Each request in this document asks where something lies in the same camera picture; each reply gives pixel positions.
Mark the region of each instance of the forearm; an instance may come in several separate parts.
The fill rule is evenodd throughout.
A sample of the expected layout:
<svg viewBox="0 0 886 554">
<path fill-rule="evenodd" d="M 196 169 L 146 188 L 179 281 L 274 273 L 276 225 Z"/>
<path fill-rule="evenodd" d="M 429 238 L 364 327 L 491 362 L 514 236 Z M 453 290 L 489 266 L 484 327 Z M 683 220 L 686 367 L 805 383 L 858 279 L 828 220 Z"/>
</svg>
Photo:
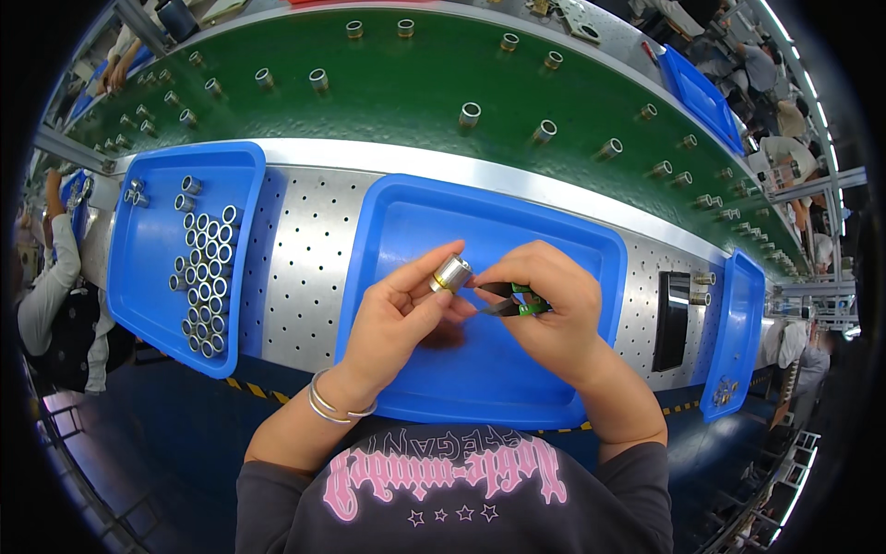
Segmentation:
<svg viewBox="0 0 886 554">
<path fill-rule="evenodd" d="M 352 421 L 350 424 L 337 424 L 314 412 L 308 404 L 307 391 L 308 387 L 301 389 L 259 425 L 246 449 L 245 462 L 261 460 L 303 472 L 316 471 L 335 445 L 359 421 L 356 417 L 349 417 L 347 412 L 365 410 L 377 394 L 377 391 L 367 391 L 355 383 L 347 368 L 341 365 L 327 371 L 317 382 L 317 392 L 338 410 L 329 415 Z"/>
<path fill-rule="evenodd" d="M 667 445 L 661 407 L 646 382 L 600 337 L 587 377 L 574 385 L 585 404 L 587 420 L 600 437 L 604 462 L 634 444 Z"/>
</svg>

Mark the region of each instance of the right hand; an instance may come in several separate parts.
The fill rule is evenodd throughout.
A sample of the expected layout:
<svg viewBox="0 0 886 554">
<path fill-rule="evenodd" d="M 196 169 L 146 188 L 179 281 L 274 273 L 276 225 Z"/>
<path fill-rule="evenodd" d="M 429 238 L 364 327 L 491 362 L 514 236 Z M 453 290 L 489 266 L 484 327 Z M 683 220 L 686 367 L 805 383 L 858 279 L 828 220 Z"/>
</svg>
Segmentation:
<svg viewBox="0 0 886 554">
<path fill-rule="evenodd" d="M 528 285 L 553 308 L 537 316 L 501 319 L 533 360 L 576 388 L 592 377 L 596 354 L 608 347 L 597 333 L 602 296 L 594 276 L 566 254 L 536 240 L 508 252 L 467 286 L 495 282 Z M 490 304 L 501 301 L 482 289 L 474 292 Z"/>
</svg>

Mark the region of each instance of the star print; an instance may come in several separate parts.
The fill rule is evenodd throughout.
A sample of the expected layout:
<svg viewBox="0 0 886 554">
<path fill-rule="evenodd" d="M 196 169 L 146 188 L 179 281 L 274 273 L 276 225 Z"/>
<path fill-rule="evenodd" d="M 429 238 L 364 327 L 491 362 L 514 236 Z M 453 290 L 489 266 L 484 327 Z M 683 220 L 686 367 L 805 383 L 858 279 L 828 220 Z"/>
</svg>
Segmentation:
<svg viewBox="0 0 886 554">
<path fill-rule="evenodd" d="M 493 518 L 498 517 L 498 514 L 495 513 L 495 504 L 491 506 L 483 504 L 483 511 L 480 512 L 480 514 L 486 517 L 486 523 L 489 523 L 493 520 Z"/>
<path fill-rule="evenodd" d="M 456 510 L 455 513 L 458 514 L 459 521 L 463 521 L 465 519 L 467 519 L 468 521 L 473 521 L 473 519 L 470 518 L 470 515 L 472 513 L 474 513 L 474 510 L 469 508 L 468 504 L 465 504 L 464 506 L 462 506 L 462 508 L 460 510 Z"/>
<path fill-rule="evenodd" d="M 410 511 L 412 512 L 412 515 L 409 516 L 407 520 L 412 522 L 412 528 L 415 529 L 419 525 L 424 525 L 424 519 L 422 519 L 424 512 L 415 510 Z"/>
</svg>

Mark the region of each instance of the left hand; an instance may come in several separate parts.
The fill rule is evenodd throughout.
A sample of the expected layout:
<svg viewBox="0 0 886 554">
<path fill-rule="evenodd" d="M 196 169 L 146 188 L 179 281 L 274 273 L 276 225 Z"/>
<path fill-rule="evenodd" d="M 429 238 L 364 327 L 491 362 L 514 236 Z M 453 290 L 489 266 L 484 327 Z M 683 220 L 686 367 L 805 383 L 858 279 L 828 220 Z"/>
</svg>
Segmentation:
<svg viewBox="0 0 886 554">
<path fill-rule="evenodd" d="M 438 246 L 366 289 L 339 365 L 360 394 L 378 394 L 390 385 L 441 318 L 460 323 L 477 314 L 464 298 L 432 293 L 428 286 L 434 270 L 463 249 L 463 240 Z"/>
</svg>

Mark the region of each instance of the hand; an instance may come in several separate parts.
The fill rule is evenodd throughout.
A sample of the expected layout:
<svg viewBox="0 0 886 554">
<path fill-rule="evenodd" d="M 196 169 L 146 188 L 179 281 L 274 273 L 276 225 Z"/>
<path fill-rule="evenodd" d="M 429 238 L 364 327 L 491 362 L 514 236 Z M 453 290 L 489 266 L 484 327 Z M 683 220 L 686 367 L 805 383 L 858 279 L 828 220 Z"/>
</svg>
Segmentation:
<svg viewBox="0 0 886 554">
<path fill-rule="evenodd" d="M 597 334 L 602 298 L 600 284 L 569 256 L 536 240 L 511 250 L 467 286 L 505 282 L 529 285 L 553 311 L 537 316 L 503 317 L 501 322 L 533 360 L 579 388 L 593 374 L 593 360 L 607 345 Z M 501 297 L 475 288 L 490 304 Z"/>
<path fill-rule="evenodd" d="M 432 293 L 428 286 L 434 270 L 463 249 L 463 240 L 439 246 L 366 289 L 338 366 L 356 392 L 378 394 L 390 385 L 442 317 L 460 323 L 477 313 L 464 298 L 449 291 Z"/>
</svg>

